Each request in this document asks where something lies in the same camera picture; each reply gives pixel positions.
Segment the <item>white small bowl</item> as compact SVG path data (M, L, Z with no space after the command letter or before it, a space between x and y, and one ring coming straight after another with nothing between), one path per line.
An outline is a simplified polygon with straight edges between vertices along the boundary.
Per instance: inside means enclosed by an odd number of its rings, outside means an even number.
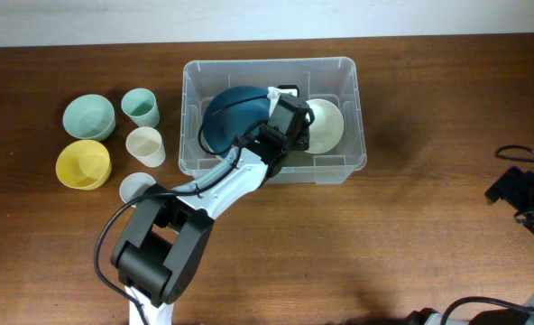
M314 113L314 122L309 127L308 153L321 154L333 149L344 132L344 119L339 108L332 102L314 98L307 101Z

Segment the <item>dark blue bowl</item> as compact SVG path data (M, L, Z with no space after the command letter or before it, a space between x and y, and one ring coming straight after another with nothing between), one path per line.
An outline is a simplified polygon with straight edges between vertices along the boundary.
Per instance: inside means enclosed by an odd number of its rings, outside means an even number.
M239 86L215 96L203 114L198 130L199 146L205 153L226 156L233 140L249 126L269 118L268 90Z

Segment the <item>mint green cup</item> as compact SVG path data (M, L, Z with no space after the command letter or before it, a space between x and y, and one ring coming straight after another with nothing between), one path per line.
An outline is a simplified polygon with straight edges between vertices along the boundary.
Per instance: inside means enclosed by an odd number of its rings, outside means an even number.
M156 127L160 113L155 95L147 88L135 88L122 98L123 112L139 127Z

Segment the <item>mint green small bowl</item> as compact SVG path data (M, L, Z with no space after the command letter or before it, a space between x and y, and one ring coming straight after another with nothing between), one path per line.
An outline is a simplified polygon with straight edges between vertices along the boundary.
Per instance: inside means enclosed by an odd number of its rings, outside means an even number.
M87 94L68 104L62 124L75 138L103 141L115 130L115 109L107 98Z

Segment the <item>yellow small bowl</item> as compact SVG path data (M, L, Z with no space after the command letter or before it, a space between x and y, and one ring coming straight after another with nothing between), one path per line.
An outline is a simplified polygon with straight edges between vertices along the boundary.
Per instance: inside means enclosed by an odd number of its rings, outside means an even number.
M98 141L78 140L60 153L55 171L59 181L71 189L94 190L110 176L110 154Z

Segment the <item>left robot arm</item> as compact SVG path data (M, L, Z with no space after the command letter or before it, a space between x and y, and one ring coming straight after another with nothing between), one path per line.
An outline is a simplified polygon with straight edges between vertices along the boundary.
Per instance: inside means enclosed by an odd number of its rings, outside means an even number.
M130 302L132 324L169 324L173 304L191 283L216 219L245 194L275 176L292 151L309 148L315 115L309 104L278 88L265 94L271 108L219 152L204 176L172 190L152 185L115 214L133 213L110 257Z

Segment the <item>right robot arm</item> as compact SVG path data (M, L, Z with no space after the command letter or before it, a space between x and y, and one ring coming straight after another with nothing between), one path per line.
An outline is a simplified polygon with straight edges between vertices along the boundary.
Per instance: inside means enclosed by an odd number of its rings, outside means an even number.
M534 172L523 172L517 167L508 169L484 194L488 204L504 200L514 209L514 221L534 235ZM470 320L458 320L452 313L461 306L478 303L492 305ZM452 302L445 311L430 308L413 311L404 321L415 325L469 325L469 324L534 324L534 293L523 304L497 298L469 296Z

